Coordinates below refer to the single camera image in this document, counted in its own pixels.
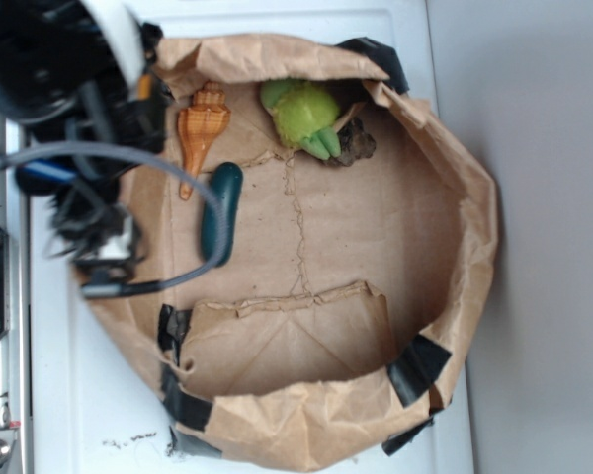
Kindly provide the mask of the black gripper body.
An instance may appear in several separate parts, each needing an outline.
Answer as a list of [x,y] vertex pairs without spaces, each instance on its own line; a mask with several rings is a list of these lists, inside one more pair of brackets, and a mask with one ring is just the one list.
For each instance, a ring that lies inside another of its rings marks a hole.
[[[146,80],[147,94],[127,98],[119,79],[103,76],[70,93],[35,94],[16,106],[16,121],[39,143],[107,143],[159,153],[164,147],[168,101],[159,81]],[[141,259],[141,230],[119,202],[128,162],[89,151],[40,158],[16,170],[29,196],[51,196],[51,227],[66,244],[78,271],[93,281],[128,281]]]

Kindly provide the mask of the black white robot arm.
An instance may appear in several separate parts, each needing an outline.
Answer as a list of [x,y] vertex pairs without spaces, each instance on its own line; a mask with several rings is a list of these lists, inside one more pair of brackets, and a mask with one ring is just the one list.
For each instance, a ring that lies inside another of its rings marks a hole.
[[[38,143],[163,150],[169,104],[153,73],[161,29],[120,1],[0,1],[0,113]],[[141,232],[119,201],[129,164],[88,152],[33,160],[20,190],[50,196],[53,231],[82,273],[125,282]]]

